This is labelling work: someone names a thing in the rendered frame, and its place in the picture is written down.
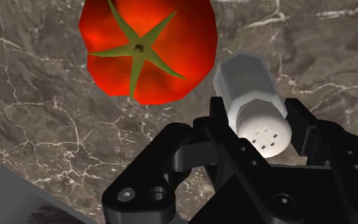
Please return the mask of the white salt shaker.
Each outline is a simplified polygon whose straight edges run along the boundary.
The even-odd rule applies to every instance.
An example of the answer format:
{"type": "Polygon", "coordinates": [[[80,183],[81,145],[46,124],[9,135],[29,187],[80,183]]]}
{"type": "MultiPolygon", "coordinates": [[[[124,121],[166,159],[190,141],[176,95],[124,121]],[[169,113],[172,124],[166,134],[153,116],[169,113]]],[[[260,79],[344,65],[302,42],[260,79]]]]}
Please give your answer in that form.
{"type": "Polygon", "coordinates": [[[249,140],[265,158],[287,148],[292,136],[287,109],[263,59],[238,53],[220,62],[213,86],[238,137],[249,140]]]}

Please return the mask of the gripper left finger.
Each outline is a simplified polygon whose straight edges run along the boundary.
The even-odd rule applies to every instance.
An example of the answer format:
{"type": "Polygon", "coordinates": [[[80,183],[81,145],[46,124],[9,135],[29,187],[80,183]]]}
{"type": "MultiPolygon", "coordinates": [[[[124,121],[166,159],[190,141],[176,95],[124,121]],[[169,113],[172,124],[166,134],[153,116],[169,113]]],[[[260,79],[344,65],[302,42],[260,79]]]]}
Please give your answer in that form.
{"type": "Polygon", "coordinates": [[[266,224],[229,160],[249,144],[234,135],[221,97],[193,125],[170,123],[102,194],[106,224],[266,224]],[[205,167],[215,195],[189,221],[176,209],[175,190],[195,167],[205,167]]]}

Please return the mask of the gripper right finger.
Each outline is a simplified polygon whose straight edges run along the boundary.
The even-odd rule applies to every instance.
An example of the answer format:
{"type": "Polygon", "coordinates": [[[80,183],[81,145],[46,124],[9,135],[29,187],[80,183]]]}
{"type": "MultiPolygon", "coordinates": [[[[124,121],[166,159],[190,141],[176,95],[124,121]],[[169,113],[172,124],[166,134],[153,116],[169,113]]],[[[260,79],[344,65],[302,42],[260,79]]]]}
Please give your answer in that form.
{"type": "Polygon", "coordinates": [[[296,98],[287,98],[285,106],[297,154],[306,156],[308,165],[329,162],[348,220],[358,224],[358,136],[335,122],[317,119],[296,98]]]}

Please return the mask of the red tomato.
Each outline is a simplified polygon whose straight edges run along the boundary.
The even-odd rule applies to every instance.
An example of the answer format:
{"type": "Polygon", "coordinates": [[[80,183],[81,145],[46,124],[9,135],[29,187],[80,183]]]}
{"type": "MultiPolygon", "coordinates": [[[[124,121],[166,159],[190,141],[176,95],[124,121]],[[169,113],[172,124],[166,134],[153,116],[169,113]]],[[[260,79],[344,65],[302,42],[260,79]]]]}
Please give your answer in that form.
{"type": "Polygon", "coordinates": [[[85,0],[78,28],[94,83],[142,105],[182,99],[215,64],[211,0],[85,0]]]}

